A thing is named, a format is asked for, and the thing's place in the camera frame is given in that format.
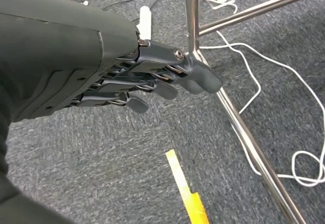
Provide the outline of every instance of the gray carpet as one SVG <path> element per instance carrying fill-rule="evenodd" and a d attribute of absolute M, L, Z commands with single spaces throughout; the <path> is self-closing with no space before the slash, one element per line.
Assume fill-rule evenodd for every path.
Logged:
<path fill-rule="evenodd" d="M 122 0 L 88 0 L 103 8 Z M 112 11 L 130 20 L 138 0 Z M 244 10 L 267 0 L 236 0 Z M 201 23 L 227 16 L 201 3 Z M 296 69 L 325 102 L 325 0 L 303 0 L 222 31 Z M 184 0 L 160 0 L 152 10 L 152 39 L 186 48 Z M 201 45 L 222 44 L 216 34 Z M 242 49 L 260 81 L 262 94 L 243 118 L 277 172 L 290 173 L 297 150 L 320 155 L 321 111 L 294 75 Z M 228 49 L 205 51 L 238 107 L 256 90 L 244 62 Z M 215 95 L 164 101 L 143 96 L 144 115 L 124 108 L 67 109 L 48 118 L 13 124 L 8 140 L 10 178 L 26 194 L 75 223 L 189 223 L 165 157 L 175 149 L 192 191 L 210 223 L 285 223 L 260 177 L 248 165 Z M 299 157 L 297 172 L 316 176 L 318 167 Z M 323 223 L 325 185 L 302 187 L 283 180 L 307 223 Z"/>

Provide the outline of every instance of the chrome tube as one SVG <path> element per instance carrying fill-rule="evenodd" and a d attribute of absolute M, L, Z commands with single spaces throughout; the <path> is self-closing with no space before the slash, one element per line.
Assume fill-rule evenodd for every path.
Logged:
<path fill-rule="evenodd" d="M 265 2 L 255 7 L 247 9 L 245 11 L 239 12 L 238 14 L 235 14 L 232 16 L 203 25 L 200 28 L 199 35 L 203 36 L 203 35 L 210 34 L 214 31 L 240 23 L 244 20 L 259 16 L 261 14 L 272 11 L 274 9 L 286 6 L 287 4 L 290 4 L 296 1 L 299 1 L 299 0 L 271 0 L 271 1 Z"/>
<path fill-rule="evenodd" d="M 198 49 L 198 0 L 185 0 L 185 2 L 189 53 L 208 65 Z M 271 164 L 264 156 L 250 130 L 244 123 L 236 108 L 230 101 L 225 90 L 221 88 L 216 94 L 221 104 L 225 108 L 238 137 L 247 149 L 253 162 L 260 171 L 262 178 L 271 190 L 271 193 L 275 198 L 289 222 L 305 224 L 305 222 L 302 216 L 277 178 Z"/>
<path fill-rule="evenodd" d="M 188 24 L 189 53 L 198 57 L 198 50 L 198 0 L 185 0 Z"/>

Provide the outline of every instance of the robotic hand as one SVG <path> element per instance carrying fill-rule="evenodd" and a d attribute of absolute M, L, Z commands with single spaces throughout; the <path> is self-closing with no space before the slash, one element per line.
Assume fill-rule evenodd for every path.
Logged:
<path fill-rule="evenodd" d="M 217 92 L 210 68 L 178 48 L 140 40 L 132 22 L 67 0 L 0 0 L 0 223 L 69 223 L 21 194 L 6 174 L 10 123 L 76 106 L 148 105 L 133 91 L 171 100 L 179 84 Z"/>
<path fill-rule="evenodd" d="M 216 92 L 221 87 L 209 67 L 178 48 L 141 39 L 138 43 L 136 50 L 117 58 L 100 79 L 73 98 L 67 107 L 117 105 L 143 113 L 148 105 L 129 92 L 155 92 L 172 100 L 177 91 L 170 84 L 179 84 L 193 94 Z"/>

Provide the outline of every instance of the floor marking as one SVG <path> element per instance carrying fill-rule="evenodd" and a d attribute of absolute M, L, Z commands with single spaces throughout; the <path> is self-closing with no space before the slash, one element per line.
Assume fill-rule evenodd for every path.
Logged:
<path fill-rule="evenodd" d="M 209 220 L 198 193 L 192 194 L 173 149 L 166 153 L 170 166 L 179 190 L 180 196 L 192 224 L 209 224 Z"/>

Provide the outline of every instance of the metal frame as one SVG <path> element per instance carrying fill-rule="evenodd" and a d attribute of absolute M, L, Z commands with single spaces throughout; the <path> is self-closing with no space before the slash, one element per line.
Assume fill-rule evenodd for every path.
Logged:
<path fill-rule="evenodd" d="M 185 0 L 189 35 L 189 52 L 190 55 L 208 65 L 199 50 L 199 36 L 210 34 L 224 27 L 237 24 L 244 20 L 264 14 L 279 7 L 293 3 L 299 0 L 271 0 L 230 17 L 217 20 L 203 26 L 199 25 L 198 0 Z M 221 104 L 224 107 L 234 130 L 248 151 L 253 162 L 260 171 L 262 178 L 268 185 L 271 193 L 277 202 L 280 208 L 287 218 L 289 223 L 305 223 L 293 201 L 277 178 L 268 160 L 253 137 L 250 130 L 241 119 L 237 109 L 231 102 L 225 91 L 221 88 L 216 93 Z"/>

